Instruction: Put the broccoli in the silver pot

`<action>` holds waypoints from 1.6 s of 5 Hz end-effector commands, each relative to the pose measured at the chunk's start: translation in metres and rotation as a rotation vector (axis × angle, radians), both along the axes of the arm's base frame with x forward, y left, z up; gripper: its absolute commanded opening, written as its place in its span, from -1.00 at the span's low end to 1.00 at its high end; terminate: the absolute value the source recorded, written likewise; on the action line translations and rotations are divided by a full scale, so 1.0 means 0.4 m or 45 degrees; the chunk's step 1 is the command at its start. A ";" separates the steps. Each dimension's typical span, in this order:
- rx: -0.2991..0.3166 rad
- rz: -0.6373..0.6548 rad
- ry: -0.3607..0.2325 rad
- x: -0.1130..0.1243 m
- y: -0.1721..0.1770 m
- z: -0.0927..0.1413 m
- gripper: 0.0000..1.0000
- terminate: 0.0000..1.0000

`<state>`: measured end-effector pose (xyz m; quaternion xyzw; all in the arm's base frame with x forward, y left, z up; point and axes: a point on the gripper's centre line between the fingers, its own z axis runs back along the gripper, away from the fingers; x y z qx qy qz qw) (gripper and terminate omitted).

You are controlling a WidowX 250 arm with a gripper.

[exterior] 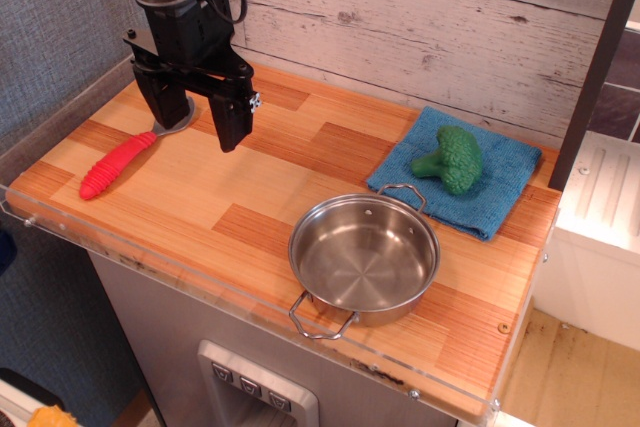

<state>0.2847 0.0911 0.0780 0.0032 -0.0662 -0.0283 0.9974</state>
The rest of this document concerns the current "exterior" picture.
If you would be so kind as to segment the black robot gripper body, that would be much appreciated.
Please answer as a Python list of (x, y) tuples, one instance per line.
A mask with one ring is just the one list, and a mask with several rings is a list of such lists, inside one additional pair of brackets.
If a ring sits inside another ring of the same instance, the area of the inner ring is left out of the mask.
[(185, 94), (250, 98), (254, 112), (260, 95), (254, 90), (254, 69), (231, 46), (234, 28), (206, 1), (181, 8), (145, 7), (147, 29), (130, 29), (124, 41), (133, 65), (167, 72)]

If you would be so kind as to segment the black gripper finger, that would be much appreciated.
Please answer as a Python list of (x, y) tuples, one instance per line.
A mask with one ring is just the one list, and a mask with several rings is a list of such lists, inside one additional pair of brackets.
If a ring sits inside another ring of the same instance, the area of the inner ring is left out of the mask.
[(253, 105), (250, 98), (225, 98), (213, 96), (209, 99), (220, 148), (233, 151), (253, 130)]
[(149, 71), (133, 65), (139, 90), (161, 127), (169, 129), (188, 115), (185, 90), (163, 71)]

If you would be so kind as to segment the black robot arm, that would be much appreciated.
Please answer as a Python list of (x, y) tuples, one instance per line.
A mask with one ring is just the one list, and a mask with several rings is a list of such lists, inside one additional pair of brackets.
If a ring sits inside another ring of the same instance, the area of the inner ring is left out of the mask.
[(133, 72), (155, 120), (170, 129), (189, 112), (188, 95), (208, 99), (220, 148), (233, 151), (251, 133), (260, 105), (254, 70), (232, 48), (235, 25), (229, 0), (135, 0), (148, 26), (131, 29), (125, 42)]

